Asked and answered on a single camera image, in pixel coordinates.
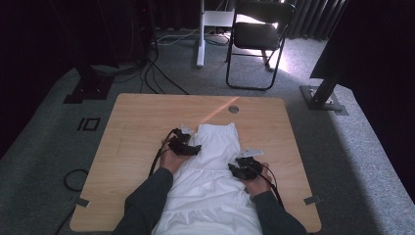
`person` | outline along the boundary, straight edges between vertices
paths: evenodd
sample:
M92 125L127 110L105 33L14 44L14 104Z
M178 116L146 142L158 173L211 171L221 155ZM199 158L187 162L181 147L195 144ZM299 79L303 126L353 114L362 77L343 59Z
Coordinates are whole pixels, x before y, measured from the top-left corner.
M113 234L151 234L161 219L167 194L173 185L173 174L190 158L166 150L161 156L160 167L126 198L124 216ZM262 168L261 174L272 180L266 167ZM279 206L270 185L262 177L242 182L255 204L263 234L306 234L302 224Z

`white cloth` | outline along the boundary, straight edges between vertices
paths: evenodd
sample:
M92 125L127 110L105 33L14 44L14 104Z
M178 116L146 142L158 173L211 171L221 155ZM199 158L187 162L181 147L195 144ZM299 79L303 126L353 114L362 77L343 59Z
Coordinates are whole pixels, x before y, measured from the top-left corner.
M250 195L228 168L241 152L235 124L201 124L191 145L202 150L174 174L152 234L261 234Z

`wooden table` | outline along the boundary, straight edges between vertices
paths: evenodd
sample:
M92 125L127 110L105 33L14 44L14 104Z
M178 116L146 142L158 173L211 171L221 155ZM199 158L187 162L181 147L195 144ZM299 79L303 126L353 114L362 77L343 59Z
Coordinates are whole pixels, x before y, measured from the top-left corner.
M237 106L239 112L228 111ZM278 98L121 94L105 129L70 222L74 231L112 231L123 216L124 200L147 177L161 140L181 124L236 124L242 150L262 150L255 157L269 163L284 206L308 232L321 228L296 139Z

